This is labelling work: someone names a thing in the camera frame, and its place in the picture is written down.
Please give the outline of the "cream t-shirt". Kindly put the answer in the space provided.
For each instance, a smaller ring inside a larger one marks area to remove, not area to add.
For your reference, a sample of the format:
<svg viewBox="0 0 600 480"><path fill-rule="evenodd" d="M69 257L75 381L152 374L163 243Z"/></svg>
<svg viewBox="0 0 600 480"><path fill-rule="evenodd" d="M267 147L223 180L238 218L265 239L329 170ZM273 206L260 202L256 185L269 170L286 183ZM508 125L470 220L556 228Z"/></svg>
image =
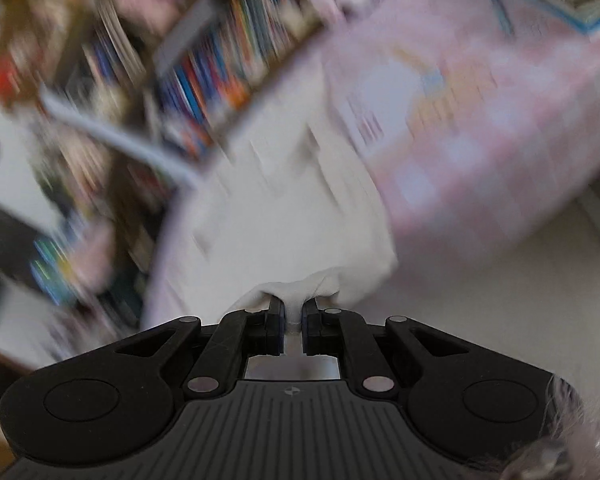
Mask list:
<svg viewBox="0 0 600 480"><path fill-rule="evenodd" d="M248 110L196 190L178 193L140 324L283 301L376 320L398 259L386 207L343 131L336 102L378 58L368 44L312 44Z"/></svg>

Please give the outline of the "pink checkered desk mat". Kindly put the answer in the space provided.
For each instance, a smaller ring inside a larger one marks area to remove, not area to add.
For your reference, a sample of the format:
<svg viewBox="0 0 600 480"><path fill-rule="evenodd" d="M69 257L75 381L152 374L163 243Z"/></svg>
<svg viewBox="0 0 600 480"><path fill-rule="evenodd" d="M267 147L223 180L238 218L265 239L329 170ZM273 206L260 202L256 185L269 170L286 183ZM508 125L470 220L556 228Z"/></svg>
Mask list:
<svg viewBox="0 0 600 480"><path fill-rule="evenodd" d="M600 169L600 29L503 1L512 36L490 0L384 0L324 43L332 106L414 281L519 242Z"/></svg>

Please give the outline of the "wooden white bookshelf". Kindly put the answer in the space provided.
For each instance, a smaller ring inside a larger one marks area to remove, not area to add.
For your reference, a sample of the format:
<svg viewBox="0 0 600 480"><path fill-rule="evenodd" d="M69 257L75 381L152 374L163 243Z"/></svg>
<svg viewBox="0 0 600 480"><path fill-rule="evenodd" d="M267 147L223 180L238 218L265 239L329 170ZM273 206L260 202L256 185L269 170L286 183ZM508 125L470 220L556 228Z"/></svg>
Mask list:
<svg viewBox="0 0 600 480"><path fill-rule="evenodd" d="M193 177L321 29L309 0L76 0L46 110Z"/></svg>

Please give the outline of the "row of colourful books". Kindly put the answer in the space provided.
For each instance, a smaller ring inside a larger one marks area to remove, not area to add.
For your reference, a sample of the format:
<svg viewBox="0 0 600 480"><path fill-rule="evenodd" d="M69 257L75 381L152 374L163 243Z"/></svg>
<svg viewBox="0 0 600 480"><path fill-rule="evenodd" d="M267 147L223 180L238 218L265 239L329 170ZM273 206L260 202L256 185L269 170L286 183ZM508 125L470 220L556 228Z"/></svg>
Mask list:
<svg viewBox="0 0 600 480"><path fill-rule="evenodd" d="M67 92L199 160L317 28L308 0L102 0Z"/></svg>

